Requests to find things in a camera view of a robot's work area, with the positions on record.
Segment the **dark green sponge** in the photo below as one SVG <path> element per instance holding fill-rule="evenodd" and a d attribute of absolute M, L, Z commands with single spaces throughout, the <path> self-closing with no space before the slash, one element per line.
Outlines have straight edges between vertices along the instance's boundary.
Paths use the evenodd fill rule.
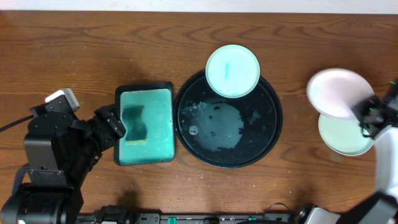
<path fill-rule="evenodd" d="M 147 139 L 147 126 L 143 122 L 143 106 L 130 106 L 123 109 L 122 120 L 126 128 L 125 144 L 144 144 Z"/>

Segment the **mint plate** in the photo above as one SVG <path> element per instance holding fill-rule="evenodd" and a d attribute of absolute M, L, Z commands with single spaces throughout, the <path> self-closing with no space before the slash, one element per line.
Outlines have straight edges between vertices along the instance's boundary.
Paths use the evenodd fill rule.
<path fill-rule="evenodd" d="M 318 119 L 318 130 L 325 144 L 344 156 L 359 156 L 370 150 L 374 141 L 363 136 L 356 119 L 335 119 L 323 114 Z"/>
<path fill-rule="evenodd" d="M 261 76 L 257 57 L 242 45 L 225 45 L 216 49 L 205 67 L 211 89 L 226 98 L 240 98 L 256 87 Z"/>

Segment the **white plate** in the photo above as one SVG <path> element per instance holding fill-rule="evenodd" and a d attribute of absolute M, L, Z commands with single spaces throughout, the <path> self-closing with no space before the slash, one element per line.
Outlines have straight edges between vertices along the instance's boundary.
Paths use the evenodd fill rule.
<path fill-rule="evenodd" d="M 312 106 L 335 119 L 355 119 L 352 108 L 374 95 L 361 75 L 343 68 L 319 71 L 307 84 L 307 98 Z"/>

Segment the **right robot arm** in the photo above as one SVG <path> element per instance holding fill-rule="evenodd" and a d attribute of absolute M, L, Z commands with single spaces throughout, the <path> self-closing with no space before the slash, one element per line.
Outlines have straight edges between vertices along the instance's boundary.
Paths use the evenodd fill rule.
<path fill-rule="evenodd" d="M 375 192 L 342 214 L 337 223 L 397 223 L 397 81 L 383 99 L 371 96 L 353 107 L 360 127 L 374 140 Z"/>

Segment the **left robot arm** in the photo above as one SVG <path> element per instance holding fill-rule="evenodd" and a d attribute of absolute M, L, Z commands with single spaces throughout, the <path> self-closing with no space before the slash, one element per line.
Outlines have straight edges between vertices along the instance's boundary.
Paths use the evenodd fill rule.
<path fill-rule="evenodd" d="M 89 120 L 57 100 L 31 108 L 20 168 L 12 195 L 1 210 L 3 223 L 75 223 L 83 205 L 86 175 L 126 130 L 114 105 L 101 107 Z"/>

